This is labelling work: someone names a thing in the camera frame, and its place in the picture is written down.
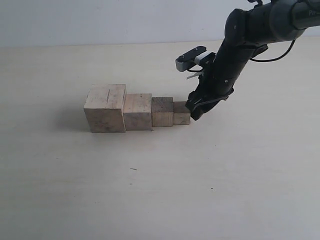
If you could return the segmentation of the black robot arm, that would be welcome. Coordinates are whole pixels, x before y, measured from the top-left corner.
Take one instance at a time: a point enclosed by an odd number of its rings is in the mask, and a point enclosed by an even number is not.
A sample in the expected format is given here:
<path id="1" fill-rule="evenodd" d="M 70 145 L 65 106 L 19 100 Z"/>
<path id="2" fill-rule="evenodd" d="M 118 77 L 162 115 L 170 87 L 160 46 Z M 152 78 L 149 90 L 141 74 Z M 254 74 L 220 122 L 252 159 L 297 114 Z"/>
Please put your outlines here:
<path id="1" fill-rule="evenodd" d="M 224 39 L 217 52 L 197 46 L 180 55 L 176 69 L 191 72 L 194 66 L 201 70 L 198 86 L 188 95 L 186 108 L 197 121 L 220 101 L 234 92 L 234 84 L 248 61 L 265 52 L 269 44 L 295 43 L 306 29 L 320 24 L 318 0 L 261 0 L 250 10 L 234 9 L 228 16 Z"/>

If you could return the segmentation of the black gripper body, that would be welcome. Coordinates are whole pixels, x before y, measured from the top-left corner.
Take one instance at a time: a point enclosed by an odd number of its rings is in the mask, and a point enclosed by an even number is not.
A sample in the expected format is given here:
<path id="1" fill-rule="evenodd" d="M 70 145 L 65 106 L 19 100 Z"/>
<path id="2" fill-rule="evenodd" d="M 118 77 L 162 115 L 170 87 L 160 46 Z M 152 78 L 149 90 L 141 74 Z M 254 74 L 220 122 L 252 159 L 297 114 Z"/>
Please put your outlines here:
<path id="1" fill-rule="evenodd" d="M 198 86 L 188 97 L 201 97 L 202 103 L 199 106 L 212 104 L 213 109 L 234 91 L 234 67 L 209 67 L 191 73 L 191 78 L 198 77 Z"/>

